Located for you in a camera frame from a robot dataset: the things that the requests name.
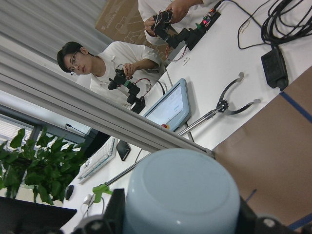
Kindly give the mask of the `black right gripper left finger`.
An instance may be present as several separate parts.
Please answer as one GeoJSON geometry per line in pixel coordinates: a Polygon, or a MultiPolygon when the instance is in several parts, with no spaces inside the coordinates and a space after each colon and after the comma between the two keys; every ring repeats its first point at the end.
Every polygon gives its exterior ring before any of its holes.
{"type": "Polygon", "coordinates": [[[104,234],[121,234],[125,214],[125,190],[114,189],[105,210],[104,234]]]}

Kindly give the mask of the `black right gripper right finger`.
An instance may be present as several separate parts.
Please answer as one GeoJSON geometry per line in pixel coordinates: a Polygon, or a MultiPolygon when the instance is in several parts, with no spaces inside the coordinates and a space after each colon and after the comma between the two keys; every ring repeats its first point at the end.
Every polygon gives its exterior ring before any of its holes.
{"type": "Polygon", "coordinates": [[[247,202],[240,197],[240,207],[236,224],[236,234],[253,234],[257,216],[247,202]]]}

